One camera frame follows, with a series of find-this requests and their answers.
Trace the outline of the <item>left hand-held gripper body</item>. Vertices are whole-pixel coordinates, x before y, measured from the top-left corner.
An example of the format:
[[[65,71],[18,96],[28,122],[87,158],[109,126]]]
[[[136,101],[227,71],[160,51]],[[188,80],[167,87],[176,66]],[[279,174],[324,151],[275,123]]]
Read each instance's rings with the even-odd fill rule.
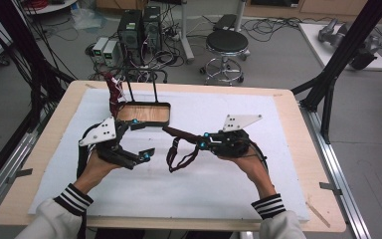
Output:
[[[90,126],[79,140],[79,149],[94,146],[100,159],[109,163],[122,163],[120,140],[128,130],[128,124],[109,117],[100,123]]]

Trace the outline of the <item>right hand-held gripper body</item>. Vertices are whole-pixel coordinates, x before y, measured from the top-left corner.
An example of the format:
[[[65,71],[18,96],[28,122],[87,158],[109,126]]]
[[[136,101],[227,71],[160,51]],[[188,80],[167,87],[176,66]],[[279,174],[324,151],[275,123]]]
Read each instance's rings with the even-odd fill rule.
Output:
[[[220,140],[212,140],[221,145],[211,151],[218,156],[242,157],[253,144],[244,128],[262,118],[261,115],[227,115],[223,127],[218,131],[223,136]]]

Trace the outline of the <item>black tray with wooden bottom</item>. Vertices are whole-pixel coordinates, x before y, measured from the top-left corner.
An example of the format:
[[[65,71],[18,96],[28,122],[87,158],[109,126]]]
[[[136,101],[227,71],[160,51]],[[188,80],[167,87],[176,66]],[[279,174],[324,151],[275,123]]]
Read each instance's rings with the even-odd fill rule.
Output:
[[[116,119],[122,122],[138,119],[146,123],[146,127],[164,127],[170,123],[169,103],[161,102],[129,102],[117,113]]]

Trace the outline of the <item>person's right hand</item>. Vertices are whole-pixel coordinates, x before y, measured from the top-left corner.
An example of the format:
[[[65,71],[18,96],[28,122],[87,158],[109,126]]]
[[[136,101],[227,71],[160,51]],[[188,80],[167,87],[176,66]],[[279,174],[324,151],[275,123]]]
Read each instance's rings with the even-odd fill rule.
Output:
[[[251,145],[245,155],[242,157],[225,157],[220,159],[234,162],[247,177],[255,184],[259,197],[261,199],[275,195],[277,192],[272,181],[261,162],[261,155]]]

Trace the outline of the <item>person's left hand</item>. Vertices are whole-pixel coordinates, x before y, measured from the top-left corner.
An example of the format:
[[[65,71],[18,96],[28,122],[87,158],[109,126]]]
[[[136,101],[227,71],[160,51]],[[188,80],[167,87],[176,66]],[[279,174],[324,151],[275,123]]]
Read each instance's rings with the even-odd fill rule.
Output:
[[[82,175],[74,182],[74,187],[83,194],[88,194],[93,188],[119,165],[100,159],[94,149],[89,157],[88,164]]]

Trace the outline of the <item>white foam mat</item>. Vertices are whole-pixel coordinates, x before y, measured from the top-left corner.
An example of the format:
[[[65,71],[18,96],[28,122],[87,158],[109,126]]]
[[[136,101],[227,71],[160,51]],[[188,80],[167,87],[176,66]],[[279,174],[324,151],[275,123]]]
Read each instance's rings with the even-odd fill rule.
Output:
[[[78,142],[87,128],[108,118],[106,89],[88,89],[44,171],[29,211],[58,195],[76,178]],[[170,105],[170,126],[193,134],[216,132],[226,116],[251,115],[259,120],[246,131],[267,158],[270,178],[286,209],[298,219],[309,218],[302,189],[273,96],[134,91],[140,102],[159,100]],[[252,201],[258,191],[231,161],[201,151],[187,167],[170,172],[165,161],[173,138],[159,127],[129,130],[121,146],[133,153],[152,148],[151,159],[132,170],[112,171],[90,196],[90,216],[147,218],[258,218]]]

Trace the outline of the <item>black hanger stand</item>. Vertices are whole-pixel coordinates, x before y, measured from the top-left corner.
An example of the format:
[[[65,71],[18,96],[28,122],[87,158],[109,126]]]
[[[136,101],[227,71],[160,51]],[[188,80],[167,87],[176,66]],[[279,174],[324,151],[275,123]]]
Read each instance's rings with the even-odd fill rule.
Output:
[[[162,83],[167,83],[168,74],[164,70],[160,69],[149,69],[149,68],[133,68],[133,67],[122,67],[120,69],[121,77],[116,79],[112,73],[106,73],[103,78],[109,89],[109,102],[111,104],[121,104],[126,103],[127,99],[123,91],[123,83],[127,83],[127,88],[129,90],[129,95],[131,100],[134,102],[134,96],[132,92],[132,78],[136,77],[139,79],[141,76],[147,76],[150,83],[152,84],[153,94],[155,101],[158,102],[158,94],[156,89],[156,80],[159,74],[163,75]]]

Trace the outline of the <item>white power supply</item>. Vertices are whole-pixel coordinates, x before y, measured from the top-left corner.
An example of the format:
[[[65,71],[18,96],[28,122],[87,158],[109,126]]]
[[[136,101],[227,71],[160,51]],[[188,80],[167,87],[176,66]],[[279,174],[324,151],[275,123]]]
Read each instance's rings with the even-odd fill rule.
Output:
[[[108,42],[108,37],[100,37],[92,48],[95,61],[97,63],[100,63],[100,64],[104,63],[103,50],[107,42]]]
[[[105,64],[108,67],[115,67],[120,58],[118,44],[115,40],[109,40],[103,50]]]

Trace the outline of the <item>black computer tower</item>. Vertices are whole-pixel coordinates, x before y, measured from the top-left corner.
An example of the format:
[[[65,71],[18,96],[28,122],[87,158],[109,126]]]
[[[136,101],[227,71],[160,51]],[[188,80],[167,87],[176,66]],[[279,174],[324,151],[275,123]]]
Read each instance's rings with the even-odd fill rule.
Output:
[[[161,8],[159,6],[144,8],[143,27],[144,43],[147,49],[152,53],[161,51]]]
[[[140,53],[143,42],[142,27],[141,11],[128,9],[123,12],[117,28],[119,43],[132,53],[132,59],[138,65],[142,64]]]

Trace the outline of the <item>black round stool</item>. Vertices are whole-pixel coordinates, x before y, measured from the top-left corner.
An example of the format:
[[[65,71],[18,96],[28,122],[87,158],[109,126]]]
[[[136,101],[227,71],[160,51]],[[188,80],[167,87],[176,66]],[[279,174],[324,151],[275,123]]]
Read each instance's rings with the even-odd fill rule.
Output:
[[[246,60],[245,53],[248,46],[248,39],[239,32],[217,30],[210,33],[206,38],[206,49],[216,57],[199,69],[200,73],[206,76],[205,84],[211,80],[225,82],[229,85],[232,85],[233,82],[242,83],[244,72],[234,57]]]

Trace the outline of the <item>flat black box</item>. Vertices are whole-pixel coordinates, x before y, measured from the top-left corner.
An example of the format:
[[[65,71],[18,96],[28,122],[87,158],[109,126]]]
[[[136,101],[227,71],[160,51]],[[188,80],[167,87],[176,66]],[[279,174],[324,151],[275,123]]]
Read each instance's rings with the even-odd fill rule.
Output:
[[[230,30],[235,31],[237,16],[234,14],[223,15],[214,25],[213,30]]]

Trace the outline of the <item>clear plastic bag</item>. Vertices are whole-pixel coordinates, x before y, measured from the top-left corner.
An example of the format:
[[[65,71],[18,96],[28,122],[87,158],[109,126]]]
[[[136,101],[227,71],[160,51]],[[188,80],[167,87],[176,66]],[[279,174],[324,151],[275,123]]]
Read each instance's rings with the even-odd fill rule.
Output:
[[[72,9],[71,15],[74,20],[73,26],[76,30],[100,29],[105,24],[103,16],[91,9]]]

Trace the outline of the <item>round white table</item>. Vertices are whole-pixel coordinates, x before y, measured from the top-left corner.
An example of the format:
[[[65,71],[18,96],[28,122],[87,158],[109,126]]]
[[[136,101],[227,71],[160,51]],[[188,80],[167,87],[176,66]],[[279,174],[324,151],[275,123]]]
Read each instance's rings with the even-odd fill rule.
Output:
[[[72,6],[76,6],[78,0],[23,0],[23,10],[28,15],[51,13]]]

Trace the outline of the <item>black metal frame post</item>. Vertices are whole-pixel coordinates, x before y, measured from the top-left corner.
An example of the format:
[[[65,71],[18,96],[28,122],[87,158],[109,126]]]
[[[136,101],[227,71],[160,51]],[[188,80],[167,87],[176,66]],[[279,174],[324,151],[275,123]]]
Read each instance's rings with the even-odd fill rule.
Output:
[[[327,144],[330,144],[329,125],[335,83],[381,18],[382,0],[368,0],[323,70],[312,80],[291,90],[294,95],[309,90],[308,95],[300,101],[309,112],[316,112],[318,104],[324,101],[320,135]]]
[[[12,0],[0,0],[0,23],[12,40],[8,47],[0,37],[0,45],[9,54],[19,73],[31,89],[29,127],[40,124],[41,112],[50,113],[66,92],[63,83],[75,78],[47,61],[34,36]]]

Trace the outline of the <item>aluminium rail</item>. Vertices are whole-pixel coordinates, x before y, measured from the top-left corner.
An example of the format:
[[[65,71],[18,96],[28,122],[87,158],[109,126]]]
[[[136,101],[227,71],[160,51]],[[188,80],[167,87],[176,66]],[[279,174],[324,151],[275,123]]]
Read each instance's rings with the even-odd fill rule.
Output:
[[[22,164],[36,144],[38,134],[26,132],[13,135],[0,151],[0,197],[19,175]]]
[[[320,132],[321,119],[318,113],[310,112],[303,107],[299,108],[311,133],[313,142],[319,149],[320,159],[329,178],[329,183],[326,186],[335,195],[340,210],[343,213],[345,224],[349,227],[355,239],[372,239],[332,144]]]

